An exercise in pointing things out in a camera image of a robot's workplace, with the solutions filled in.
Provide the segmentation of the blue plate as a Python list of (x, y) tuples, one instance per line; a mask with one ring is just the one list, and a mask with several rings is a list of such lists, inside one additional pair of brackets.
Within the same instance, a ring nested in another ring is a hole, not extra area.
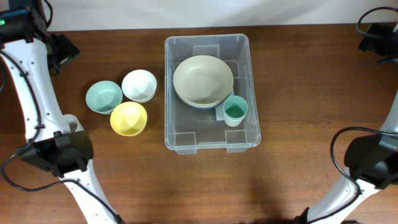
[(184, 101), (184, 103), (185, 103), (186, 105), (192, 107), (192, 108), (200, 109), (200, 110), (210, 110), (210, 109), (213, 109), (213, 108), (216, 107), (216, 106), (195, 106), (195, 105), (190, 104), (190, 103), (185, 102), (185, 101)]

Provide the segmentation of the cream plate bottom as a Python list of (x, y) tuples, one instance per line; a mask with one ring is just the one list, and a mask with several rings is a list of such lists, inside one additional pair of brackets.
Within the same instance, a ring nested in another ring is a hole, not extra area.
[(182, 101), (188, 102), (188, 103), (193, 104), (193, 105), (195, 105), (195, 106), (217, 106), (217, 105), (221, 104), (222, 102), (224, 102), (229, 96), (233, 96), (233, 95), (234, 95), (234, 90), (232, 90), (232, 91), (230, 92), (230, 94), (229, 94), (228, 96), (226, 96), (223, 100), (216, 101), (215, 103), (204, 103), (204, 104), (189, 102), (188, 100), (182, 98), (180, 95), (178, 95), (178, 97), (179, 97)]

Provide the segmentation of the grey cup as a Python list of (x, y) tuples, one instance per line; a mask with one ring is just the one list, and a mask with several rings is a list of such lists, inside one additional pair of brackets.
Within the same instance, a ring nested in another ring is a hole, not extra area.
[(84, 131), (83, 126), (81, 125), (81, 123), (79, 122), (79, 120), (77, 119), (76, 116), (74, 116), (72, 114), (65, 114), (65, 115), (63, 115), (63, 118), (65, 119), (65, 121), (69, 125), (70, 131), (72, 133), (79, 132), (79, 131)]

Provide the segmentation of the mint green small bowl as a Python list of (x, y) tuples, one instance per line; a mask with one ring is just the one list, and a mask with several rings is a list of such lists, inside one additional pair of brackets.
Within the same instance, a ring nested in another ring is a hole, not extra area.
[(85, 100), (90, 110), (99, 114), (111, 114), (123, 101), (123, 92), (115, 82), (104, 80), (88, 89)]

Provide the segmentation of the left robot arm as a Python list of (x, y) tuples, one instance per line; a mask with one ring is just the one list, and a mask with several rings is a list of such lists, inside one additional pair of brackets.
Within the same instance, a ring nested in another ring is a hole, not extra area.
[(8, 163), (19, 157), (59, 179), (36, 191), (64, 184), (88, 223), (123, 223), (96, 178), (88, 133), (58, 105), (50, 77), (80, 51), (64, 35), (49, 34), (52, 18), (45, 16), (45, 6), (53, 9), (48, 1), (35, 0), (8, 0), (1, 6), (1, 71), (14, 83), (27, 141), (2, 163), (1, 174), (14, 188), (28, 191), (6, 174)]

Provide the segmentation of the cream cup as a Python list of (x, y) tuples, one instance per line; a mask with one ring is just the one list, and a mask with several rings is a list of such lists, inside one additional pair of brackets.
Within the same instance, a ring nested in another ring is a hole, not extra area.
[(244, 117), (241, 117), (241, 118), (225, 117), (224, 121), (230, 127), (237, 127), (242, 123), (243, 119), (244, 119)]

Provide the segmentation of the mint green cup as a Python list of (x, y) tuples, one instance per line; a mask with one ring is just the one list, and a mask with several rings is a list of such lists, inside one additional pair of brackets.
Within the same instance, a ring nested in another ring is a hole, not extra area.
[(248, 104), (240, 96), (230, 96), (224, 101), (223, 112), (224, 117), (245, 118), (248, 113)]

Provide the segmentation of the white small bowl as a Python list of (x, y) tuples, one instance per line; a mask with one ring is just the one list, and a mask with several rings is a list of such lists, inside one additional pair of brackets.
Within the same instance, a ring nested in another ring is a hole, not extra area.
[(146, 103), (155, 95), (157, 80), (147, 70), (133, 70), (123, 78), (121, 89), (130, 100)]

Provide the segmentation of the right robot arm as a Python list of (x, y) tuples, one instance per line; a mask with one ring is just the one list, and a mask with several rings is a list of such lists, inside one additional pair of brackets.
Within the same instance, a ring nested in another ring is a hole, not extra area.
[[(363, 131), (352, 140), (340, 167), (335, 158), (335, 142), (348, 131)], [(397, 102), (381, 129), (347, 127), (339, 130), (330, 144), (332, 162), (341, 174), (317, 204), (306, 208), (294, 223), (347, 223), (348, 215), (368, 197), (397, 184)]]

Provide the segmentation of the yellow small bowl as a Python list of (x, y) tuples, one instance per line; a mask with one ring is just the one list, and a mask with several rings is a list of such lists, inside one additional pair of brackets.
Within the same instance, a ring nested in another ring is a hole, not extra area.
[(137, 136), (146, 127), (147, 111), (139, 103), (128, 101), (115, 107), (110, 116), (114, 132), (122, 136)]

